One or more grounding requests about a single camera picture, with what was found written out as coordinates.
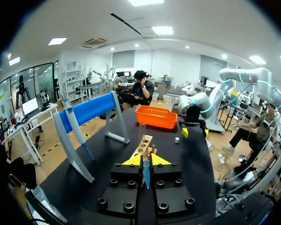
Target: black table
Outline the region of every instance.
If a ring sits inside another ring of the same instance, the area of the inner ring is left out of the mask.
[[[90,184],[69,163],[63,161],[40,185],[49,202],[67,219],[76,216],[79,207],[96,210],[96,202],[105,192],[110,180],[110,170],[115,163],[130,158],[138,145],[139,126],[133,109],[123,113],[130,143],[124,145],[104,135],[104,128],[87,140],[95,162],[79,147],[77,153],[96,179]],[[111,122],[111,132],[119,127],[119,120]],[[208,147],[199,127],[189,128],[189,138],[181,134],[177,125],[173,130],[147,126],[146,134],[153,136],[151,145],[158,149],[157,155],[182,168],[182,179],[191,196],[196,199],[199,215],[211,213],[215,216],[215,188],[212,164]],[[180,138],[175,144],[175,137]],[[140,194],[138,224],[148,225],[155,221],[153,194],[144,185]]]
[[[167,91],[167,95],[177,95],[178,97],[181,95],[187,95],[185,90],[182,90],[180,87],[171,86],[171,88]]]

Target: man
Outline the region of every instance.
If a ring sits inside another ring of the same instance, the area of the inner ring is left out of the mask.
[[[260,119],[256,122],[256,124],[250,123],[249,126],[251,128],[258,128],[256,134],[244,129],[239,129],[230,141],[231,146],[222,147],[222,149],[225,152],[233,155],[235,147],[241,139],[252,143],[253,146],[264,145],[268,140],[272,130],[277,124],[277,121],[275,120],[274,109],[275,107],[272,104],[268,104],[267,105],[268,113],[263,114],[260,117]],[[274,133],[271,136],[272,142],[276,140],[276,135],[277,135],[277,128],[275,129]],[[258,147],[257,149],[253,149],[253,151],[255,151],[253,155],[257,156],[260,150],[261,150],[260,147]]]
[[[138,70],[134,74],[136,83],[132,87],[132,94],[137,100],[138,104],[124,102],[123,109],[139,108],[141,105],[150,105],[154,92],[154,84],[151,81],[147,81],[147,75],[144,71]]]

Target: white robotic arm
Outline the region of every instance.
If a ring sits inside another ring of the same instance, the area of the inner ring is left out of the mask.
[[[112,77],[110,79],[110,81],[112,81],[112,82],[114,82],[114,80],[117,77],[117,74],[116,74],[115,71],[116,71],[115,67],[109,68],[109,70],[108,70],[108,73],[110,73],[110,72],[112,73]],[[105,82],[107,80],[107,72],[106,71],[104,72],[104,74],[102,74],[101,72],[95,70],[94,68],[89,69],[89,73],[92,73],[92,72],[99,75],[101,81]]]
[[[198,93],[195,96],[181,96],[178,106],[181,114],[185,114],[190,104],[198,105],[203,118],[210,118],[220,107],[221,100],[227,91],[234,87],[234,80],[243,83],[256,83],[257,96],[274,105],[281,113],[281,92],[272,86],[272,73],[266,68],[256,69],[221,69],[221,85],[216,87],[207,97],[205,93]]]

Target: orange tray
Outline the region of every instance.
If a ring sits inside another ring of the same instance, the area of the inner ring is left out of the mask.
[[[177,118],[178,115],[168,109],[142,105],[136,110],[138,123],[146,123],[159,128],[173,129],[177,123]]]

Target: floor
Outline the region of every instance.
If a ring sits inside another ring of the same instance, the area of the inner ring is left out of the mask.
[[[58,103],[58,110],[63,110],[61,103]],[[163,102],[162,100],[152,101],[151,106],[160,107],[160,108],[167,108],[168,104]],[[220,133],[209,132],[207,136],[207,140],[212,144],[209,147],[210,150],[210,157],[213,164],[214,169],[214,179],[219,180],[223,177],[228,171],[233,169],[235,166],[239,165],[238,156],[245,155],[247,156],[251,149],[249,145],[245,141],[240,141],[237,145],[235,153],[233,156],[229,156],[225,154],[221,148],[222,146],[228,145],[230,139],[237,131],[232,127],[237,121],[232,120],[230,125],[230,129],[232,133],[225,132],[223,135]],[[105,121],[99,118],[93,119],[91,122],[87,123],[85,126],[81,127],[81,130],[86,135],[86,138],[95,134],[98,130],[104,127]],[[37,183],[41,184],[50,173],[52,173],[59,164],[66,159],[66,154],[63,151],[62,145],[59,142],[59,138],[57,136],[56,130],[54,128],[53,121],[50,120],[42,125],[43,132],[40,133],[38,129],[33,131],[30,135],[31,138],[34,140],[37,135],[40,135],[40,144],[42,145],[39,149],[40,154],[43,156],[44,163],[40,166],[36,165],[36,173],[37,173]],[[70,140],[75,148],[78,148],[80,144],[77,142],[74,135],[70,134]],[[226,157],[226,164],[221,165],[218,154],[223,154]],[[265,158],[259,157],[255,165],[263,165],[267,159],[271,156],[271,151]],[[17,157],[23,157],[26,162],[32,162],[33,159],[28,155],[27,151],[25,150],[24,144],[22,143],[22,138],[20,135],[16,136],[13,139],[13,147],[12,147],[12,160]]]

